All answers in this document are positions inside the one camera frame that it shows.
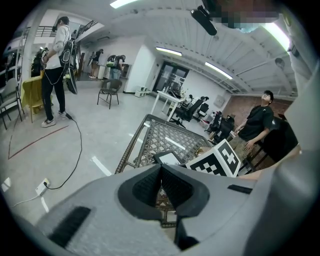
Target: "black framed glass door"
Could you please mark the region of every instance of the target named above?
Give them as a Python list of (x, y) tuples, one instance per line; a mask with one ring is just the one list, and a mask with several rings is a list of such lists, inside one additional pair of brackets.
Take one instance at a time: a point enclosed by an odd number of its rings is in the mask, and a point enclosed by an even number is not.
[(177, 80), (178, 77), (186, 78), (188, 72), (189, 69), (185, 67), (179, 66), (174, 62), (165, 61), (155, 81), (153, 91), (162, 91), (164, 87), (167, 87), (172, 81)]

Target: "black t-shirt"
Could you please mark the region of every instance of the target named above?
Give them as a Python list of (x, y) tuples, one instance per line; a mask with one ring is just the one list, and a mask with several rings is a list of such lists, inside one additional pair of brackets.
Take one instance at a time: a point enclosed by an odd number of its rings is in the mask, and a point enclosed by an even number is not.
[(122, 57), (122, 56), (117, 56), (117, 57), (115, 57), (115, 59), (118, 61), (118, 65), (117, 65), (117, 66), (114, 66), (114, 67), (111, 67), (111, 69), (121, 70), (121, 67), (120, 67), (120, 65), (119, 65), (119, 61), (122, 60), (122, 63), (124, 63), (124, 62), (125, 62), (124, 57)]
[(95, 53), (95, 57), (93, 58), (93, 61), (98, 62), (98, 61), (99, 61), (100, 54), (101, 54), (101, 51), (98, 50), (98, 51)]
[(269, 106), (255, 106), (249, 116), (243, 129), (238, 133), (243, 140), (250, 141), (257, 137), (265, 128), (270, 129), (274, 112)]

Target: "camouflage shorts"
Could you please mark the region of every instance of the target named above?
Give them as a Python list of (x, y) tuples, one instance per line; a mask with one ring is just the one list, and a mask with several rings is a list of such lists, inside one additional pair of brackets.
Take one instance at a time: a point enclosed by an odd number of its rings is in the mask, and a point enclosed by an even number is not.
[(245, 150), (247, 141), (243, 140), (239, 136), (234, 137), (231, 141), (229, 141), (229, 144), (231, 148), (234, 150), (240, 161), (242, 162), (251, 152), (252, 150), (256, 147), (254, 145), (252, 149), (250, 150)]

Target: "black cable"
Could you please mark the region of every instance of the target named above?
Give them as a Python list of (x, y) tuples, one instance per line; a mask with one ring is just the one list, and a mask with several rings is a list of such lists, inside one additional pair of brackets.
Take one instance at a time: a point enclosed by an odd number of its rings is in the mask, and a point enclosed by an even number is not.
[(69, 177), (64, 181), (64, 183), (62, 183), (61, 186), (58, 186), (58, 187), (55, 187), (55, 188), (50, 188), (50, 187), (47, 186), (47, 183), (46, 183), (46, 182), (43, 183), (43, 185), (44, 185), (48, 190), (58, 190), (58, 189), (60, 189), (60, 188), (70, 179), (71, 175), (75, 172), (75, 170), (76, 170), (76, 168), (77, 168), (77, 166), (78, 166), (78, 163), (79, 163), (79, 160), (80, 160), (80, 156), (81, 156), (81, 153), (82, 153), (82, 135), (81, 135), (81, 131), (80, 131), (80, 129), (79, 129), (79, 126), (78, 126), (77, 122), (76, 122), (75, 120), (73, 120), (72, 117), (71, 117), (68, 113), (66, 113), (65, 116), (66, 116), (67, 118), (69, 118), (70, 120), (74, 121), (75, 124), (76, 124), (76, 127), (78, 127), (78, 131), (79, 131), (79, 133), (80, 133), (80, 145), (81, 145), (81, 150), (80, 150), (80, 154), (79, 154), (78, 160), (76, 161), (76, 164), (75, 164), (75, 167), (74, 167), (73, 171), (71, 172), (71, 174), (69, 175)]

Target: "power strip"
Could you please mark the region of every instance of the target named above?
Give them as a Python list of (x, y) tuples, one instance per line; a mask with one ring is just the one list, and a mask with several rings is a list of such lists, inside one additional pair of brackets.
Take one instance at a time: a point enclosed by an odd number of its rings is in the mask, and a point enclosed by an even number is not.
[(47, 186), (50, 185), (50, 182), (47, 178), (45, 178), (40, 185), (35, 189), (36, 194), (40, 197), (44, 194), (44, 192), (47, 190), (46, 186), (44, 185), (44, 182), (46, 182)]

